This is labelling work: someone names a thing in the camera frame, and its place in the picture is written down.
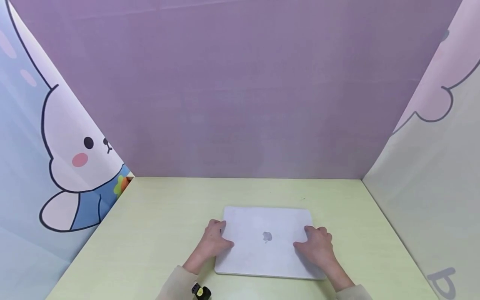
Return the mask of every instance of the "person's right hand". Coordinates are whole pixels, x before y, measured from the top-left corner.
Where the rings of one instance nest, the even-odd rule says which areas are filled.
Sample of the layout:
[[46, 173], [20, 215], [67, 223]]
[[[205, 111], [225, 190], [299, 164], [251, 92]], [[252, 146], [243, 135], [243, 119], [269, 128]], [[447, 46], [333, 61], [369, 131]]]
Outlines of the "person's right hand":
[[305, 232], [307, 232], [308, 240], [304, 243], [295, 242], [293, 246], [312, 264], [319, 266], [324, 271], [337, 265], [338, 262], [333, 253], [332, 235], [327, 232], [327, 229], [305, 226]]

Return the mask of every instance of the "desk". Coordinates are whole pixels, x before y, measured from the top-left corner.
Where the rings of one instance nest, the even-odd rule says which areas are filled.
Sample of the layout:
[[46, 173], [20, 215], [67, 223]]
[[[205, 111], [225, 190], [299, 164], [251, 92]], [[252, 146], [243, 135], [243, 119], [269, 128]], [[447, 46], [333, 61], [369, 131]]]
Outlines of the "desk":
[[[154, 300], [225, 205], [307, 208], [375, 300], [436, 300], [360, 180], [135, 177], [48, 300]], [[213, 300], [334, 299], [328, 281], [201, 273]]]

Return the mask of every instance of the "purple backdrop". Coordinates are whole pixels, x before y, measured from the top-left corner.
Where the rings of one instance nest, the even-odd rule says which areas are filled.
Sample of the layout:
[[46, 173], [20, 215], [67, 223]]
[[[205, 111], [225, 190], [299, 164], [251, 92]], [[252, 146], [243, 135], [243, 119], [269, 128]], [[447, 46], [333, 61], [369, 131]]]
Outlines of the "purple backdrop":
[[12, 0], [140, 176], [362, 178], [461, 0]]

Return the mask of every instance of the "laptop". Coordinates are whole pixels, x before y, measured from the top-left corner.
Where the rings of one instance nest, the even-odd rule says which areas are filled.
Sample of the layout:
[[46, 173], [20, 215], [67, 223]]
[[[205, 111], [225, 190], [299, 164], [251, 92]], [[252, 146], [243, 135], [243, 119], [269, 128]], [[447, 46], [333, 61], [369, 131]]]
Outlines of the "laptop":
[[323, 271], [293, 247], [305, 242], [306, 209], [226, 206], [223, 238], [235, 247], [217, 256], [215, 272], [247, 276], [325, 279]]

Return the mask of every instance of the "sleeve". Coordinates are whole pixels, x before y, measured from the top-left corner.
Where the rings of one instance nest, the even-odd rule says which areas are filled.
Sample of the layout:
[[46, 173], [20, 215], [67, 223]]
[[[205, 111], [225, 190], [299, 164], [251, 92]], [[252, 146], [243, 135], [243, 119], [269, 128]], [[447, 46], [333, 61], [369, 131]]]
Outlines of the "sleeve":
[[177, 266], [163, 285], [156, 300], [192, 300], [192, 288], [197, 279], [197, 275]]
[[337, 300], [372, 300], [362, 285], [341, 290], [336, 294], [336, 298]]

